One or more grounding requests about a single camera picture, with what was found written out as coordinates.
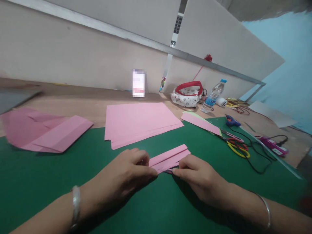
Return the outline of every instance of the bag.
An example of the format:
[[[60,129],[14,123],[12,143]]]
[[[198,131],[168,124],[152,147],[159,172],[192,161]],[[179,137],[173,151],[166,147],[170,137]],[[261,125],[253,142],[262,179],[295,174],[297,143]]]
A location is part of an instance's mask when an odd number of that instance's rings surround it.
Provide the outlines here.
[[[202,84],[200,81],[191,81],[179,85],[170,95],[173,103],[184,107],[195,107],[202,98]]]

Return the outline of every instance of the yellow scissors handle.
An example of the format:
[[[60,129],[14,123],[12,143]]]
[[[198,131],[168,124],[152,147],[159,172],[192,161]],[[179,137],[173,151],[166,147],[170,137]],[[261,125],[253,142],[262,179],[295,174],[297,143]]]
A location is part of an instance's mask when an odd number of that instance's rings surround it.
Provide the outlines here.
[[[246,150],[244,150],[244,149],[240,149],[241,151],[243,151],[243,152],[246,153],[246,156],[245,156],[245,155],[243,155],[243,154],[237,152],[237,151],[234,149],[234,148],[237,148],[237,146],[235,146],[235,145],[229,143],[228,141],[227,141],[227,145],[228,145],[228,146],[233,150],[233,152],[236,153],[238,156],[240,156],[240,157],[242,157],[242,158],[246,158],[246,157],[247,157],[247,158],[250,158],[250,153],[249,153],[248,151],[246,151]]]

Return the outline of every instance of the wooden table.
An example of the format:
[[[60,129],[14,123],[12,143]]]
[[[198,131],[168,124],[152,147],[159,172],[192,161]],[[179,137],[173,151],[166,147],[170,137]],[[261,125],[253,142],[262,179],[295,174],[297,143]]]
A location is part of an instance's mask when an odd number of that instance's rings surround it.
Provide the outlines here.
[[[0,78],[0,87],[42,90],[42,94],[27,101],[21,107],[33,108],[42,112],[67,117],[79,115],[92,121],[94,123],[92,128],[105,127],[106,106],[114,104],[163,102],[178,118],[186,110],[193,110],[203,118],[224,117],[225,114],[229,114],[240,122],[246,131],[255,136],[266,135],[272,137],[275,135],[287,135],[289,140],[284,144],[284,147],[289,150],[289,154],[285,158],[285,161],[295,168],[312,146],[312,138],[308,134],[290,127],[278,128],[273,121],[258,113],[251,112],[249,116],[246,116],[228,107],[215,105],[213,112],[205,114],[198,108],[200,104],[194,109],[184,108],[172,103],[169,94],[147,93],[145,98],[133,98],[130,92],[122,90],[59,86],[49,83],[5,78]],[[5,132],[0,126],[0,136],[4,135]]]

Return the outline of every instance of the pink paper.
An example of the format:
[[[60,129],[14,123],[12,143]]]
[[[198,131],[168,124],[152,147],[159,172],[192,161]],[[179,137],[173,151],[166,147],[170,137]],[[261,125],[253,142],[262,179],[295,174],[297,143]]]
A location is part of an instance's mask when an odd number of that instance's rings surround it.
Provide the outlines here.
[[[106,109],[105,140],[180,123],[162,102],[110,105]]]
[[[21,108],[1,115],[6,137],[12,145],[40,152],[62,153],[93,123]]]
[[[118,141],[114,141],[114,142],[112,141],[111,142],[111,148],[113,150],[115,150],[115,149],[118,149],[120,147],[130,145],[130,144],[133,144],[135,142],[138,142],[138,141],[141,141],[141,140],[153,137],[153,136],[157,136],[159,134],[162,134],[162,133],[165,133],[165,132],[168,132],[168,131],[171,131],[171,130],[174,130],[174,129],[177,129],[177,128],[180,128],[183,126],[184,126],[183,124],[176,124],[176,125],[172,125],[172,126],[168,126],[168,127],[159,128],[156,130],[149,131],[148,134],[147,133],[141,133],[141,134],[137,134],[133,137],[128,136],[126,138],[123,138],[122,140],[118,140]]]
[[[181,119],[183,119],[187,122],[190,122],[191,124],[194,124],[200,128],[203,128],[209,132],[212,132],[216,135],[221,136],[220,129],[217,126],[214,126],[213,124],[208,123],[204,120],[201,120],[201,119],[199,119],[199,118],[197,118],[191,114],[183,113]]]
[[[149,161],[149,166],[161,173],[169,168],[179,165],[179,161],[190,154],[186,145],[178,146],[167,152],[164,152]]]
[[[104,140],[115,150],[183,126],[163,103],[110,105]]]

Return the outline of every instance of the hand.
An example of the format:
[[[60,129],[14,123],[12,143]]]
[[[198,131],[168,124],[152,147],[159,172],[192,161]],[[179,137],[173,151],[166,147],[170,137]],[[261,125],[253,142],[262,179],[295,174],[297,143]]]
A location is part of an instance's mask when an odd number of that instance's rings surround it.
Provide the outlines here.
[[[81,186],[81,218],[121,202],[156,177],[158,173],[149,167],[149,160],[145,150],[127,149]]]
[[[231,184],[222,178],[209,163],[189,154],[179,163],[173,174],[185,180],[204,203],[230,210]]]

